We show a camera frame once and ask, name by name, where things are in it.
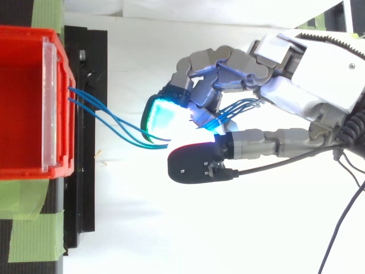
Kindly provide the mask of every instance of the blue cable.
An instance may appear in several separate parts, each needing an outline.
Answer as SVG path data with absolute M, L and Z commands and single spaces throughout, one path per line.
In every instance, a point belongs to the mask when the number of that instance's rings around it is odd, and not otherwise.
M 156 137 L 152 134 L 149 134 L 148 132 L 128 123 L 127 121 L 125 120 L 122 120 L 121 118 L 115 116 L 101 101 L 99 101 L 98 99 L 96 99 L 94 96 L 90 95 L 89 93 L 85 92 L 85 91 L 82 91 L 82 90 L 78 90 L 77 88 L 73 88 L 73 87 L 69 87 L 68 88 L 69 90 L 71 90 L 72 92 L 74 92 L 75 94 L 77 94 L 78 96 L 80 96 L 81 98 L 83 98 L 84 100 L 86 100 L 87 102 L 89 102 L 90 104 L 92 104 L 94 107 L 96 108 L 99 108 L 101 109 L 102 111 L 104 111 L 105 113 L 109 114 L 110 116 L 112 116 L 112 118 L 114 120 L 116 120 L 116 122 L 118 123 L 119 122 L 122 122 L 126 125 L 128 125 L 129 127 L 132 127 L 133 129 L 141 132 L 142 134 L 148 136 L 148 137 L 151 137 L 151 138 L 154 138 L 156 140 L 160 140 L 160 141 L 163 141 L 163 142 L 169 142 L 171 140 L 168 140 L 168 139 L 162 139 L 162 138 L 159 138 L 159 137 Z M 125 132 L 128 132 L 123 126 L 121 126 L 119 123 L 118 125 L 125 131 Z
M 81 104 L 80 102 L 73 100 L 71 98 L 68 99 L 70 102 L 78 105 L 79 107 L 83 108 L 84 110 L 86 110 L 87 112 L 89 112 L 92 116 L 94 116 L 96 119 L 98 119 L 99 121 L 101 121 L 103 124 L 105 124 L 111 131 L 113 131 L 116 135 L 118 135 L 119 137 L 121 137 L 123 140 L 125 140 L 127 143 L 132 144 L 136 147 L 140 147 L 140 148 L 145 148 L 148 150 L 161 150 L 161 149 L 165 149 L 167 148 L 167 145 L 163 145 L 163 147 L 146 147 L 146 146 L 142 146 L 139 144 L 136 144 L 130 140 L 128 140 L 127 138 L 125 138 L 122 134 L 120 134 L 119 132 L 117 132 L 109 123 L 107 123 L 104 119 L 102 119 L 98 114 L 94 113 L 90 108 L 88 108 L 87 106 L 84 106 L 83 104 Z
M 230 106 L 227 106 L 223 110 L 221 110 L 219 112 L 221 115 L 204 125 L 203 128 L 210 131 L 214 130 L 220 125 L 218 121 L 220 121 L 221 124 L 225 124 L 232 118 L 236 117 L 238 114 L 253 109 L 254 107 L 252 105 L 257 102 L 259 102 L 259 100 L 253 98 L 238 100 Z

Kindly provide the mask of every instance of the red storage box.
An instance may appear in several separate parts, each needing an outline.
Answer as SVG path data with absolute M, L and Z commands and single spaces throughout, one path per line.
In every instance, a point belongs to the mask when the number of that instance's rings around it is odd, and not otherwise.
M 74 171 L 75 78 L 53 30 L 0 26 L 0 180 Z

